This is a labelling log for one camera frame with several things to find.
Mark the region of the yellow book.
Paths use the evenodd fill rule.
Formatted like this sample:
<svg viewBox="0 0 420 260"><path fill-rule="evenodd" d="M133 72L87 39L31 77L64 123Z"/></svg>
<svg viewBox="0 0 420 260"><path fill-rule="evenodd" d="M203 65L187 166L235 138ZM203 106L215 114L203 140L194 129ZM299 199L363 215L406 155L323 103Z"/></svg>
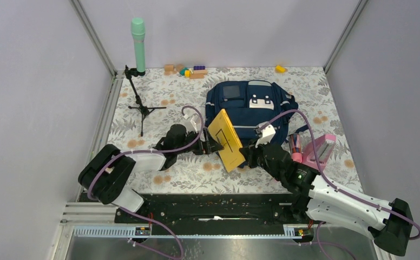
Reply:
<svg viewBox="0 0 420 260"><path fill-rule="evenodd" d="M223 146L218 155L227 172L233 171L245 162L244 156L239 151L242 143L225 109L216 115L209 124L208 130L212 138Z"/></svg>

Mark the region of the navy blue student backpack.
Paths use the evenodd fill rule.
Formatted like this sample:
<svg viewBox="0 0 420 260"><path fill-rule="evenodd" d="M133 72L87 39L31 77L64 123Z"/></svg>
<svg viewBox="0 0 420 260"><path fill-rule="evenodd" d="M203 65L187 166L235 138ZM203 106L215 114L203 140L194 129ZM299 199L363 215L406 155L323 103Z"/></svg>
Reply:
<svg viewBox="0 0 420 260"><path fill-rule="evenodd" d="M224 110L242 146L258 139L256 128L282 112L298 109L295 97L275 82L263 80L224 81L207 92L205 126Z"/></svg>

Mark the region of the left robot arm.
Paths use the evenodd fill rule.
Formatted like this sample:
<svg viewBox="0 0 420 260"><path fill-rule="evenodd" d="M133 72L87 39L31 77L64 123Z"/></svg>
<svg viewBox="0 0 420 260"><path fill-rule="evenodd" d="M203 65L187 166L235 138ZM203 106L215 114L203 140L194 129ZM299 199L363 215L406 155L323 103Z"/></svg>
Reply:
<svg viewBox="0 0 420 260"><path fill-rule="evenodd" d="M87 189L89 199L126 209L128 216L140 223L147 219L149 209L143 204L144 198L126 186L133 172L164 171L176 163L180 154L205 155L223 148L207 128L188 131L184 125L174 124L152 150L122 153L113 144L105 145L80 172L78 183Z"/></svg>

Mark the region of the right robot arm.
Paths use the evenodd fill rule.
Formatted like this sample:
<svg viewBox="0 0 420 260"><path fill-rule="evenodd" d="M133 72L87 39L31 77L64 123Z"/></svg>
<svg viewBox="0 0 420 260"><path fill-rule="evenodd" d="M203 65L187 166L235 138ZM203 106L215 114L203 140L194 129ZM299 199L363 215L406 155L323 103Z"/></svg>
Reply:
<svg viewBox="0 0 420 260"><path fill-rule="evenodd" d="M261 167L293 194L291 216L338 225L373 240L382 250L405 256L413 224L409 204L378 199L324 179L315 168L292 160L278 144L239 149L250 168Z"/></svg>

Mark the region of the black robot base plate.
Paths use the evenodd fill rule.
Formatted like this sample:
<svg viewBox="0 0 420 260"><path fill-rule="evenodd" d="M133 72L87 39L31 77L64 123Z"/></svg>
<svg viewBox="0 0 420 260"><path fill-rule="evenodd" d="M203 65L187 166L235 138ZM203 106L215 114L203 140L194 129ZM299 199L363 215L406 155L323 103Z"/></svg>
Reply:
<svg viewBox="0 0 420 260"><path fill-rule="evenodd" d="M137 211L140 218L117 210L117 224L144 224L171 227L198 223L221 223L224 226L251 225L307 225L319 222L310 220L304 213L294 212L295 197L288 193L226 193L226 194L144 194L144 204Z"/></svg>

